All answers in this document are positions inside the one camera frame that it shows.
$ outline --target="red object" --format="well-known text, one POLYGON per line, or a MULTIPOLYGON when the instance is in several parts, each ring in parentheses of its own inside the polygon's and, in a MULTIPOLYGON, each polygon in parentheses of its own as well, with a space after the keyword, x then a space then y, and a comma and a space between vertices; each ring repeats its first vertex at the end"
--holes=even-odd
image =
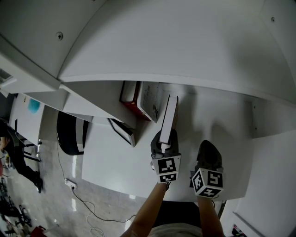
POLYGON ((130 101, 130 102, 125 102, 125 101, 122 101, 121 100, 122 93, 123 93, 123 88, 124 88, 124 84, 125 84, 125 81, 123 82, 123 86, 122 86, 122 90, 121 90, 119 101, 121 103, 123 103, 126 107, 128 107, 132 112, 134 112, 134 114, 136 116, 138 116, 138 117, 140 117, 142 119, 145 119, 147 121, 150 121, 150 119, 148 119, 147 116, 137 106, 137 99, 138 99, 138 95, 139 95, 139 91, 140 91, 141 82, 140 81, 137 81, 134 98, 133 98, 133 101, 130 101))
POLYGON ((43 234, 43 231, 45 231, 46 229, 43 228, 42 226, 38 226, 35 227, 35 229, 33 229, 31 236, 32 237, 46 237, 46 235, 43 234))

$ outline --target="power strip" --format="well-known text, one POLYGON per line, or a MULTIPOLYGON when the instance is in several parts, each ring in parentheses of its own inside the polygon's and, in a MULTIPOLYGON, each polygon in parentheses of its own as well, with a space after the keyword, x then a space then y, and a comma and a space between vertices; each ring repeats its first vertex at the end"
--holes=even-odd
POLYGON ((65 184, 67 185, 67 186, 69 186, 70 187, 70 189, 76 189, 77 188, 77 184, 75 184, 74 182, 72 182, 71 180, 69 180, 69 179, 65 179, 65 184))

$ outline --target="screw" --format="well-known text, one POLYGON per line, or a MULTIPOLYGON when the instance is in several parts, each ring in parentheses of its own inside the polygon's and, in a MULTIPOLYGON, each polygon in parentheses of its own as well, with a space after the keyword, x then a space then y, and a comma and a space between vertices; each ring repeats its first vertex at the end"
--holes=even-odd
POLYGON ((57 32, 55 36, 56 36, 58 41, 61 41, 63 39, 63 33, 62 32, 57 32))

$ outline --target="picture frame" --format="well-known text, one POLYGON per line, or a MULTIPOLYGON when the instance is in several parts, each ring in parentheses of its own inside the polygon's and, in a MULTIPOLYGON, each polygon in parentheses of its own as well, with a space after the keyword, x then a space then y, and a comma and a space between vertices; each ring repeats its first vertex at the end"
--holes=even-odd
POLYGON ((129 128, 127 128, 122 123, 120 123, 119 121, 117 121, 117 120, 115 120, 113 118, 108 118, 108 121, 109 121, 112 129, 119 136, 121 136, 132 147, 135 147, 136 146, 135 138, 134 138, 134 133, 129 128))

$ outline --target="hand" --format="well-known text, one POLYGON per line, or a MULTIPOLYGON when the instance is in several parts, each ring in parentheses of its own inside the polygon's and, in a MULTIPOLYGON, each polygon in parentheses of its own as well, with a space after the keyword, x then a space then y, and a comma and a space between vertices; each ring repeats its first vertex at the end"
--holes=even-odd
POLYGON ((8 145, 9 142, 10 139, 8 137, 1 137, 0 150, 4 150, 4 148, 8 145))

